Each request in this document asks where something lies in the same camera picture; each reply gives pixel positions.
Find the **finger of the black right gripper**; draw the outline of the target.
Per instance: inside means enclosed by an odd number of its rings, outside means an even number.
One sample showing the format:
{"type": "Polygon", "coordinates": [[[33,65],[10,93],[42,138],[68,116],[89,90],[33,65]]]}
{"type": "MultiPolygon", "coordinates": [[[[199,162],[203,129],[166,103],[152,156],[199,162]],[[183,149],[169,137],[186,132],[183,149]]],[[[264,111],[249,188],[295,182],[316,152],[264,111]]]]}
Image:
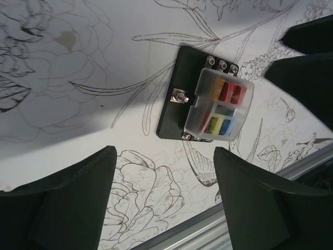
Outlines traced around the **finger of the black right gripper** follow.
{"type": "Polygon", "coordinates": [[[323,124],[332,125],[332,53],[276,60],[264,77],[297,99],[323,124]]]}
{"type": "Polygon", "coordinates": [[[332,53],[332,15],[290,27],[279,41],[306,55],[332,53]]]}

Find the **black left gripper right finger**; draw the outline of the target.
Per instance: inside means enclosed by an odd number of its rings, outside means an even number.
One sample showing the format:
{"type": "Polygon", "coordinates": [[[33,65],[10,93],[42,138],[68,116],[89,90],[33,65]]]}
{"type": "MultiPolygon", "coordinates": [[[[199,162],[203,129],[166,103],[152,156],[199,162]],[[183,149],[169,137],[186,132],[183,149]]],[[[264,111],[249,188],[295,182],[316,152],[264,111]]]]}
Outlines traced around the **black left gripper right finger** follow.
{"type": "Polygon", "coordinates": [[[233,249],[332,249],[332,168],[291,181],[222,147],[213,160],[233,249]]]}

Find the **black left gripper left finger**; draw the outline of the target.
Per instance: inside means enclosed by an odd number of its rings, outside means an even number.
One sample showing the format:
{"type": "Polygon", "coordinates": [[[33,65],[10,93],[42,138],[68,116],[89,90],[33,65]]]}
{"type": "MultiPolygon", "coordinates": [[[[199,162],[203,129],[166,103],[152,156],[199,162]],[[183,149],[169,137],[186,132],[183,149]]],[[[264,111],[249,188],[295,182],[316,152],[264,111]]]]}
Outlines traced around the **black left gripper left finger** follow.
{"type": "Polygon", "coordinates": [[[1,249],[97,249],[116,169],[106,146],[42,179],[1,192],[1,249]]]}

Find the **red blade fuse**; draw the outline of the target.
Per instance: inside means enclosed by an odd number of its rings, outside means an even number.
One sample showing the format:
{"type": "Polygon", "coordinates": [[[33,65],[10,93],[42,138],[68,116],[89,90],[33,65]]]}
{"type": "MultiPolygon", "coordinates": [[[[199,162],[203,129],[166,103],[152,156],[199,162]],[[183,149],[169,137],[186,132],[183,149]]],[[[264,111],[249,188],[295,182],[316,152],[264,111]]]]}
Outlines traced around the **red blade fuse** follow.
{"type": "Polygon", "coordinates": [[[203,119],[202,119],[201,125],[200,125],[200,129],[201,130],[205,130],[206,129],[210,117],[211,117],[211,112],[210,111],[206,112],[205,115],[204,115],[204,117],[203,117],[203,119]]]}
{"type": "Polygon", "coordinates": [[[231,91],[233,90],[233,86],[234,84],[232,82],[230,83],[225,81],[222,86],[218,100],[222,102],[228,101],[231,95],[231,91]]]}
{"type": "Polygon", "coordinates": [[[247,91],[246,87],[234,84],[230,103],[234,105],[242,104],[246,91],[247,91]]]}

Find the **clear plastic fuse box cover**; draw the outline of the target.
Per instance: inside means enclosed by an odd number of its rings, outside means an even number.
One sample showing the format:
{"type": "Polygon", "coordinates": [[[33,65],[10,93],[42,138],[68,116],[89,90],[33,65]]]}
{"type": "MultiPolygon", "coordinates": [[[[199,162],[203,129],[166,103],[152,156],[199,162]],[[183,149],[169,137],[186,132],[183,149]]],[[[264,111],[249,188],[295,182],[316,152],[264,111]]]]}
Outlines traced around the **clear plastic fuse box cover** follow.
{"type": "Polygon", "coordinates": [[[200,139],[211,139],[218,141],[234,141],[243,127],[248,116],[254,94],[254,84],[228,73],[204,68],[201,71],[198,84],[195,90],[195,102],[191,105],[184,125],[186,132],[200,139]],[[215,78],[222,78],[227,82],[242,85],[247,88],[242,104],[234,105],[228,101],[222,102],[212,99],[215,78]],[[212,134],[205,133],[200,129],[202,119],[206,112],[211,112],[211,117],[219,119],[212,134]],[[219,130],[224,119],[234,120],[230,136],[220,136],[219,130]]]}

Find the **orange blade fuse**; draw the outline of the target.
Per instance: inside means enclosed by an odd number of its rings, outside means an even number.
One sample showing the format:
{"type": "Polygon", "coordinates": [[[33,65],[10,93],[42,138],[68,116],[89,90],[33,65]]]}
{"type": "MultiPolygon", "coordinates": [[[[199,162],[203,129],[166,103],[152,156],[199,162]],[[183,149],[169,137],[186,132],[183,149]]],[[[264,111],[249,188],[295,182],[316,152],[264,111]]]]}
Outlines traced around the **orange blade fuse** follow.
{"type": "Polygon", "coordinates": [[[213,89],[213,92],[212,92],[212,99],[213,100],[218,100],[219,99],[219,96],[220,96],[220,93],[221,93],[221,90],[223,88],[224,83],[225,83],[224,79],[215,78],[215,80],[214,80],[214,89],[213,89]]]}

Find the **blue blade fuse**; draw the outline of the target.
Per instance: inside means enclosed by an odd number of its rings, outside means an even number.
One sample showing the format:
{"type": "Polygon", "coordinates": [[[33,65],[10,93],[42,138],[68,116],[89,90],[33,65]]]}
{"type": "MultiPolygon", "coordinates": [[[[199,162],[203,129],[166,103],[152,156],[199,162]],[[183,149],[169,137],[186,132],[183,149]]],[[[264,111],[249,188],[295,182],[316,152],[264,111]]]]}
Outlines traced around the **blue blade fuse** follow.
{"type": "Polygon", "coordinates": [[[224,119],[219,130],[219,135],[230,136],[233,125],[234,125],[234,120],[224,119]]]}

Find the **yellow blade fuse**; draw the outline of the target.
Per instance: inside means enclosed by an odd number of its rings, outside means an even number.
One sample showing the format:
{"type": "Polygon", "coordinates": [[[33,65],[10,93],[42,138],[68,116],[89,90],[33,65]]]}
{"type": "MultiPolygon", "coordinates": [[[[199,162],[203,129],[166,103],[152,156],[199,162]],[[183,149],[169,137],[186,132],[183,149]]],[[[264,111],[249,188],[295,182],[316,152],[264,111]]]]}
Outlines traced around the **yellow blade fuse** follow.
{"type": "Polygon", "coordinates": [[[217,126],[218,121],[219,119],[217,117],[211,117],[206,126],[205,133],[212,134],[217,126]]]}

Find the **black fuse box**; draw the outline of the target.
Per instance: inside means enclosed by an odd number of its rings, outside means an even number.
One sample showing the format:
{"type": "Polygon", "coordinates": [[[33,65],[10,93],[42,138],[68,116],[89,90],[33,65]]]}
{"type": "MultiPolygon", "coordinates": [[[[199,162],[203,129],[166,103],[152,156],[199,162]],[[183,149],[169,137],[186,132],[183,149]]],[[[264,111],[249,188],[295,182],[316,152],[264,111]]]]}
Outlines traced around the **black fuse box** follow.
{"type": "Polygon", "coordinates": [[[195,90],[203,68],[210,68],[236,76],[236,62],[215,56],[199,49],[182,45],[177,53],[169,87],[157,125],[156,134],[161,139],[198,141],[211,143],[186,132],[184,125],[191,105],[195,102],[195,90]]]}

